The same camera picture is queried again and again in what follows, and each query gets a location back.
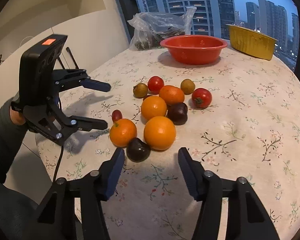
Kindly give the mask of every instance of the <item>yellow-green fruit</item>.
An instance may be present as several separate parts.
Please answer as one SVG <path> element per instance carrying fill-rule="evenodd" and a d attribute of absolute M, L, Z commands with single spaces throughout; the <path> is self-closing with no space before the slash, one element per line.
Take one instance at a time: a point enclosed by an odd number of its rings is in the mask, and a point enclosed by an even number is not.
<path fill-rule="evenodd" d="M 148 93 L 148 87 L 146 84 L 139 83 L 133 87 L 133 94 L 136 98 L 143 98 Z"/>
<path fill-rule="evenodd" d="M 186 95 L 190 95 L 195 90 L 195 84 L 192 80 L 185 79 L 181 82 L 180 88 Z"/>

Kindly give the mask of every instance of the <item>window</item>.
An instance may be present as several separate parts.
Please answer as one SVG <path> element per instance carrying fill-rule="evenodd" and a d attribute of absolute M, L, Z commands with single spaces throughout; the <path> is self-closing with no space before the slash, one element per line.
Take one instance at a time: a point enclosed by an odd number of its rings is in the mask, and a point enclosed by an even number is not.
<path fill-rule="evenodd" d="M 299 46 L 299 18 L 291 0 L 136 0 L 140 11 L 181 16 L 196 6 L 192 33 L 229 39 L 226 24 L 238 25 L 277 39 L 274 55 L 292 71 Z"/>

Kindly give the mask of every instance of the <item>hand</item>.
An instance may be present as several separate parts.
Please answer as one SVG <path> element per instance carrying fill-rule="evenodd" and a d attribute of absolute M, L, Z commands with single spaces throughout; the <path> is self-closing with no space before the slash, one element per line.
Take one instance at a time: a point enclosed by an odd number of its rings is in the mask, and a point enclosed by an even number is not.
<path fill-rule="evenodd" d="M 26 123 L 26 119 L 22 113 L 14 111 L 10 107 L 10 119 L 15 125 L 24 125 Z"/>

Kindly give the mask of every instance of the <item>orange sticker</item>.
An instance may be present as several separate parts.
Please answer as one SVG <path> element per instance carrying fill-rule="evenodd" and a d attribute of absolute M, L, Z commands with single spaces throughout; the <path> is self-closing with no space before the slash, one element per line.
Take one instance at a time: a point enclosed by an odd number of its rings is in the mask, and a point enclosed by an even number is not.
<path fill-rule="evenodd" d="M 42 45 L 50 45 L 51 43 L 53 43 L 56 39 L 47 39 L 44 43 L 42 43 Z"/>

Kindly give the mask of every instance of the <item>floral tablecloth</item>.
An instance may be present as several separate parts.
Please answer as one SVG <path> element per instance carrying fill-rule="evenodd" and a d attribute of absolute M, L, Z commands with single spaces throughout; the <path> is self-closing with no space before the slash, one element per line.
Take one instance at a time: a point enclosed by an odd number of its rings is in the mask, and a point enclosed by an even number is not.
<path fill-rule="evenodd" d="M 228 47 L 214 64 L 190 66 L 174 61 L 166 49 L 126 50 L 90 75 L 109 82 L 111 91 L 69 90 L 61 97 L 63 111 L 105 119 L 110 127 L 111 113 L 119 109 L 135 122 L 141 139 L 142 99 L 133 97 L 135 84 L 154 75 L 175 86 L 190 78 L 213 96 L 204 110 L 193 109 L 186 96 L 188 121 L 176 127 L 170 149 L 153 151 L 141 163 L 125 160 L 115 194 L 102 204 L 111 239 L 191 239 L 201 203 L 186 188 L 177 160 L 180 147 L 221 178 L 246 177 L 280 239 L 294 236 L 300 228 L 300 83 L 283 62 Z M 37 145 L 52 178 L 60 147 L 40 136 Z M 65 143 L 58 177 L 80 178 L 98 169 L 114 150 L 109 129 L 78 131 Z M 227 199 L 222 208 L 218 239 L 225 237 Z M 81 218 L 79 200 L 76 214 Z"/>

